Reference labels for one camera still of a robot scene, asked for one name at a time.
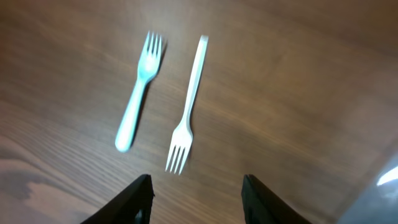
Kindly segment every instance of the white plastic fork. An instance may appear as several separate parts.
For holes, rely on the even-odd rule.
[[[150,32],[148,32],[138,61],[136,85],[131,93],[118,134],[116,135],[114,144],[120,152],[127,152],[131,147],[132,139],[136,132],[137,119],[145,87],[159,71],[160,57],[162,55],[162,36],[158,38],[158,35],[156,35],[155,43],[154,36],[155,34],[152,33],[152,37],[149,40]]]
[[[182,115],[180,124],[174,129],[172,136],[172,141],[170,144],[169,155],[167,156],[165,171],[167,171],[167,169],[169,168],[170,160],[173,157],[173,159],[171,160],[172,165],[170,167],[170,172],[173,171],[173,167],[175,164],[174,174],[176,173],[178,165],[180,164],[180,160],[182,158],[182,162],[180,165],[180,172],[178,173],[179,175],[181,174],[185,162],[187,161],[187,157],[192,145],[193,134],[190,127],[190,117],[191,117],[193,102],[195,101],[195,95],[198,90],[200,74],[203,68],[203,62],[205,61],[207,42],[208,42],[208,36],[203,35],[200,37],[197,54],[193,61],[191,78],[189,80],[187,100],[185,102],[184,113]]]

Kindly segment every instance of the white fork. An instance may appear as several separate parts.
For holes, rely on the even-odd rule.
[[[173,167],[175,164],[175,160],[177,163],[175,164],[174,174],[178,169],[178,165],[180,164],[180,160],[182,158],[180,172],[185,165],[185,161],[187,161],[187,157],[192,145],[193,134],[190,127],[190,117],[193,102],[195,101],[195,95],[198,90],[199,80],[201,70],[203,68],[203,62],[205,60],[206,48],[207,48],[208,36],[201,36],[199,41],[199,46],[197,50],[197,54],[195,56],[195,60],[193,61],[191,79],[189,80],[187,100],[185,102],[184,114],[182,115],[182,119],[180,124],[174,129],[172,142],[170,144],[169,155],[167,156],[166,170],[169,168],[169,163],[171,158],[172,165],[170,167],[170,172],[173,171]]]
[[[156,34],[155,42],[154,36],[155,34],[152,33],[152,38],[149,40],[150,32],[148,32],[144,48],[142,49],[138,61],[136,85],[131,93],[129,103],[127,104],[126,111],[120,123],[118,134],[116,135],[114,144],[120,152],[127,152],[130,149],[136,131],[139,109],[141,107],[145,87],[159,71],[160,57],[162,55],[162,36],[160,35],[158,38]]]

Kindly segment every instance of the white fork handle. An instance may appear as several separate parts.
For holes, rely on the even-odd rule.
[[[193,102],[195,101],[195,95],[198,90],[200,74],[203,68],[203,62],[205,61],[208,39],[209,37],[205,35],[200,37],[197,54],[193,61],[191,79],[189,80],[189,86],[187,92],[187,100],[185,102],[184,114],[182,115],[182,122],[186,121],[188,127],[190,124],[190,116],[191,116]]]
[[[134,133],[136,132],[137,119],[145,86],[146,83],[137,78],[114,142],[120,152],[127,152],[130,149]]]

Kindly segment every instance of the blue fork handle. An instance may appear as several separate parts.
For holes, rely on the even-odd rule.
[[[141,107],[142,97],[144,95],[146,83],[140,78],[137,79],[134,89],[131,93],[129,103],[124,112],[123,119],[120,123],[118,134],[114,142],[116,148],[120,152],[127,152],[132,143],[136,126],[138,122],[139,109]]]

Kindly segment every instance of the tabletop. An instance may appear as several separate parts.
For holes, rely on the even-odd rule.
[[[151,223],[244,223],[244,174],[311,222],[337,222],[398,151],[396,12],[393,0],[2,1],[0,222],[82,222],[141,174]],[[120,153],[149,30],[167,48]],[[194,140],[169,174],[201,35]]]

